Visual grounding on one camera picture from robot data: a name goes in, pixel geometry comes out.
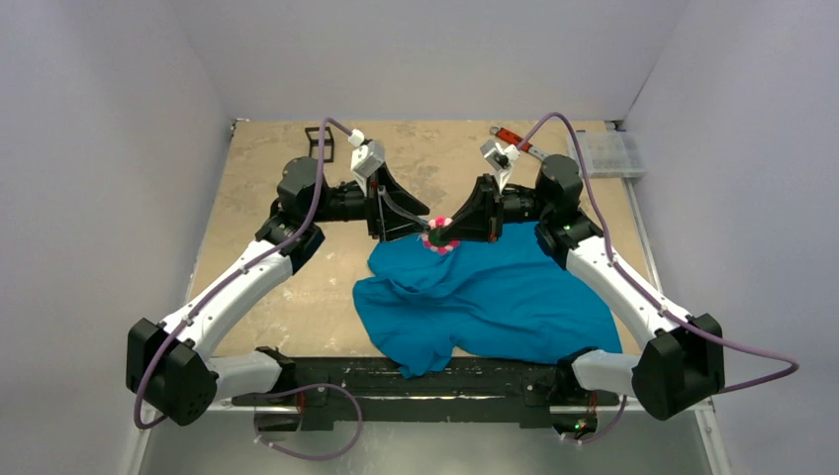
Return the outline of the pink flower brooch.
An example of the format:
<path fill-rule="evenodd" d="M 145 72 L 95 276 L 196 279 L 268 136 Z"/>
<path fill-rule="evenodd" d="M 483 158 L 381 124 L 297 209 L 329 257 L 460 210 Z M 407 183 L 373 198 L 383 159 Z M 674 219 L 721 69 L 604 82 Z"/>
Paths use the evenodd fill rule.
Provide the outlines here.
<path fill-rule="evenodd" d="M 453 252 L 459 245 L 457 239 L 446 239 L 442 237 L 442 231 L 452 223 L 449 217 L 437 217 L 428 221 L 428 229 L 421 234 L 419 239 L 423 247 L 438 255 L 445 255 Z"/>

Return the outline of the blue t-shirt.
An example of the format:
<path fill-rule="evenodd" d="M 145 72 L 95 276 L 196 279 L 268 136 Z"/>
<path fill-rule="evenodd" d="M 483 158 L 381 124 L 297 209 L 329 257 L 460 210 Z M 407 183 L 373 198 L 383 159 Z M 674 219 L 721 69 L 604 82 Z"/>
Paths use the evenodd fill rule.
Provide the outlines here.
<path fill-rule="evenodd" d="M 532 224 L 507 225 L 496 243 L 467 241 L 444 255 L 416 237 L 383 242 L 368 266 L 354 307 L 406 378 L 442 371 L 455 348 L 540 364 L 589 346 L 622 351 L 607 305 L 543 253 Z"/>

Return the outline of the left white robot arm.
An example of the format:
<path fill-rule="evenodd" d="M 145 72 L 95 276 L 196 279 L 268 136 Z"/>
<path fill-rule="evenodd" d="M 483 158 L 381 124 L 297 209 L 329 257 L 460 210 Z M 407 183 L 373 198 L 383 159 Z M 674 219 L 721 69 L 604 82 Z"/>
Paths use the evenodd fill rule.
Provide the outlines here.
<path fill-rule="evenodd" d="M 325 240 L 320 222 L 364 221 L 371 237 L 388 241 L 420 232 L 412 217 L 428 213 L 385 164 L 361 182 L 330 187 L 317 159 L 290 160 L 268 219 L 235 263 L 181 309 L 159 322 L 141 319 L 129 330 L 126 385 L 136 395 L 136 427 L 157 424 L 142 419 L 143 404 L 187 426 L 220 399 L 258 393 L 272 405 L 289 401 L 295 378 L 283 370 L 278 351 L 217 357 L 220 342 L 313 257 Z"/>

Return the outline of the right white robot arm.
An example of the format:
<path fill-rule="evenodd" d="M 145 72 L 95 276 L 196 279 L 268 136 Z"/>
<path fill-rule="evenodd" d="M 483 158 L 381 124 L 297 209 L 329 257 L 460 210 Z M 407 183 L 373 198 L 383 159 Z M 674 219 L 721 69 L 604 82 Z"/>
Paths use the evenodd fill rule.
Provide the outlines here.
<path fill-rule="evenodd" d="M 505 224 L 533 222 L 542 251 L 605 302 L 642 347 L 640 355 L 589 346 L 564 356 L 554 391 L 570 403 L 593 391 L 628 396 L 665 421 L 723 388 L 723 349 L 715 341 L 721 326 L 709 314 L 692 316 L 626 264 L 582 210 L 583 190 L 578 164 L 561 154 L 542 161 L 531 188 L 501 189 L 484 174 L 453 217 L 428 223 L 426 242 L 436 250 L 457 241 L 495 243 Z"/>

